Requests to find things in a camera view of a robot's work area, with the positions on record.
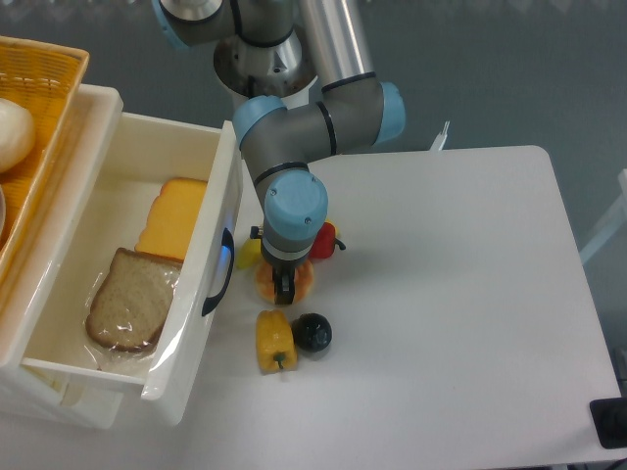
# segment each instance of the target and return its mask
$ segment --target cheese slice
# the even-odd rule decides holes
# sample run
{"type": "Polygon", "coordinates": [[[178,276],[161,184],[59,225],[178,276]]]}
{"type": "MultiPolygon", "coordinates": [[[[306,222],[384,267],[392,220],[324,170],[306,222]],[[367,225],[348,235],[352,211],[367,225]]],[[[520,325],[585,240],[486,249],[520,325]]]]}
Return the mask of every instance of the cheese slice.
{"type": "Polygon", "coordinates": [[[205,181],[168,181],[150,208],[135,251],[183,262],[206,190],[205,181]]]}

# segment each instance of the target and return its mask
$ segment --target white cabinet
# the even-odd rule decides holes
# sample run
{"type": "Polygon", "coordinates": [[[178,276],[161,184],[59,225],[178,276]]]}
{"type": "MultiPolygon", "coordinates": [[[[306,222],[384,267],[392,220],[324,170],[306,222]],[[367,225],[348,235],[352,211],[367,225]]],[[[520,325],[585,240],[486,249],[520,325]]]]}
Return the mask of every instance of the white cabinet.
{"type": "Polygon", "coordinates": [[[121,112],[116,90],[82,85],[46,194],[0,288],[0,409],[107,428],[123,394],[180,421],[226,282],[242,194],[230,122],[223,129],[121,112]],[[159,343],[120,357],[88,345],[94,285],[132,249],[163,184],[208,181],[159,343]]]}

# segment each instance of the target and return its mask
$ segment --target drawer handle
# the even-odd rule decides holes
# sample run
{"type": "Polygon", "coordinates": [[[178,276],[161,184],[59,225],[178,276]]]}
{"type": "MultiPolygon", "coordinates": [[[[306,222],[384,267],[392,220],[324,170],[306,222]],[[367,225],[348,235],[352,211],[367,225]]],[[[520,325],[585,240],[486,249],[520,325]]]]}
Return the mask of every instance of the drawer handle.
{"type": "Polygon", "coordinates": [[[231,274],[233,273],[233,263],[235,262],[235,242],[233,241],[233,235],[225,228],[222,232],[222,246],[227,248],[231,252],[231,260],[228,263],[228,271],[226,272],[226,279],[224,280],[224,285],[222,289],[213,297],[207,297],[205,299],[205,303],[203,304],[203,316],[208,313],[214,311],[217,305],[220,303],[224,294],[226,294],[226,288],[228,287],[228,282],[231,280],[231,274]]]}

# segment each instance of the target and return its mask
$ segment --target black ball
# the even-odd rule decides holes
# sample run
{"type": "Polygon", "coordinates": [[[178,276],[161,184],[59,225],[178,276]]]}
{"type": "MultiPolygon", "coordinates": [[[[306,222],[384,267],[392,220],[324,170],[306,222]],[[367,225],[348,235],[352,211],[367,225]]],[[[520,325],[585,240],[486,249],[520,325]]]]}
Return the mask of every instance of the black ball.
{"type": "Polygon", "coordinates": [[[294,343],[303,351],[317,353],[324,350],[333,336],[331,324],[318,313],[306,313],[292,323],[294,343]]]}

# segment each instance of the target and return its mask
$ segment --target wicker basket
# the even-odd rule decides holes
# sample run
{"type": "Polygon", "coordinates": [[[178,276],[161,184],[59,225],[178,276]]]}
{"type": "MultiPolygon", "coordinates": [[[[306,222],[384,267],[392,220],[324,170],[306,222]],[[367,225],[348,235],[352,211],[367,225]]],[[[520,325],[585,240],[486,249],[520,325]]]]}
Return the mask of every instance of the wicker basket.
{"type": "Polygon", "coordinates": [[[55,160],[55,147],[89,54],[0,36],[0,98],[28,109],[35,144],[23,162],[0,174],[7,215],[0,236],[0,282],[20,248],[55,160]]]}

